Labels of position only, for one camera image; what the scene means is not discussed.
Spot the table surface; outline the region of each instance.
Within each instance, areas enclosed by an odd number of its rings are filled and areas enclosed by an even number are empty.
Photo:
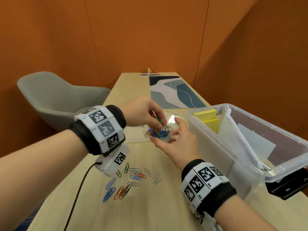
[[[148,77],[140,73],[122,73],[104,105],[130,101],[150,95]],[[177,73],[160,73],[178,75]],[[208,106],[209,104],[197,94]],[[169,109],[186,116],[188,109]],[[131,153],[121,165],[121,178],[116,175],[116,191],[127,183],[125,164],[148,168],[152,175],[161,172],[162,181],[152,187],[151,179],[140,181],[122,200],[113,196],[103,203],[105,186],[113,177],[91,169],[79,194],[67,230],[152,231],[202,230],[188,209],[180,191],[181,173],[171,160],[151,142],[128,143]],[[64,229],[81,180],[97,156],[88,155],[48,196],[33,220],[29,231],[61,231]],[[287,201],[267,193],[264,183],[256,186],[245,201],[280,231],[299,231],[308,228],[308,198],[298,193]]]

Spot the plastic storage bin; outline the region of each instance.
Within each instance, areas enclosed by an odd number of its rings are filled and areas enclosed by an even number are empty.
[[[193,114],[216,109],[221,118],[226,106],[231,117],[247,134],[246,139],[259,159],[268,167],[261,170],[198,120]],[[189,130],[197,136],[203,160],[211,162],[245,198],[258,182],[275,182],[308,165],[308,142],[234,105],[220,104],[187,112]]]

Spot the gray plastic chair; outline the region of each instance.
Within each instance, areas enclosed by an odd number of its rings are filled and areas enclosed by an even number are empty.
[[[40,116],[53,128],[62,131],[74,116],[95,105],[102,105],[109,88],[74,86],[51,72],[37,72],[17,81],[17,86]]]

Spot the yellow sticky note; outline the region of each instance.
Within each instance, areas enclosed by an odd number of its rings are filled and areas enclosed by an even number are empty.
[[[219,129],[219,119],[218,118],[206,120],[203,123],[217,134],[218,129]]]
[[[204,122],[206,120],[215,118],[216,114],[217,114],[216,109],[210,109],[203,112],[194,113],[194,116],[198,118],[200,121]]]

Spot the colored paper clip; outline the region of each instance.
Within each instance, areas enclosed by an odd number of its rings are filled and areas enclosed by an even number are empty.
[[[130,186],[130,187],[128,188],[128,190],[125,192],[124,196],[127,195],[127,193],[129,192],[129,190],[131,189],[131,187],[132,187],[132,186]]]
[[[155,174],[155,176],[152,178],[152,181],[155,181],[159,176],[160,176],[160,172],[158,172],[157,174]]]
[[[105,197],[104,197],[103,203],[107,202],[107,200],[111,197],[111,195],[114,193],[114,191],[115,191],[115,187],[111,187],[111,188],[107,191],[107,193],[106,193],[106,195],[105,195]]]
[[[129,163],[126,164],[124,173],[127,173],[127,172],[128,172],[128,169],[129,169]]]
[[[119,170],[117,170],[116,174],[117,174],[118,177],[122,177],[122,175],[121,175]]]
[[[124,197],[124,194],[126,193],[126,191],[128,190],[129,185],[125,186],[125,188],[122,190],[121,195],[119,196],[119,199],[122,199]]]
[[[147,174],[149,177],[152,177],[152,174],[150,173],[150,171],[149,171],[147,168],[144,168],[144,171],[146,172],[146,174]]]
[[[116,195],[114,196],[113,199],[114,199],[114,200],[117,200],[118,197],[122,194],[123,190],[124,190],[124,186],[121,186],[120,189],[118,190],[118,192],[116,193]]]
[[[138,182],[128,182],[127,185],[130,185],[130,186],[140,186],[140,183]]]
[[[152,183],[152,186],[156,186],[159,182],[161,181],[161,177],[156,179],[153,183]]]
[[[141,171],[140,171],[140,170],[139,170],[139,171],[134,170],[134,171],[130,171],[129,173],[130,173],[130,174],[135,174],[135,173],[141,173]]]
[[[139,181],[142,179],[141,177],[138,177],[136,175],[130,175],[129,178],[139,180]]]
[[[141,178],[147,178],[147,175],[144,175],[142,173],[135,173],[135,175]]]
[[[112,179],[112,180],[108,183],[108,185],[105,187],[105,189],[108,190],[108,189],[112,186],[112,184],[113,184],[115,181],[116,181],[116,178]]]

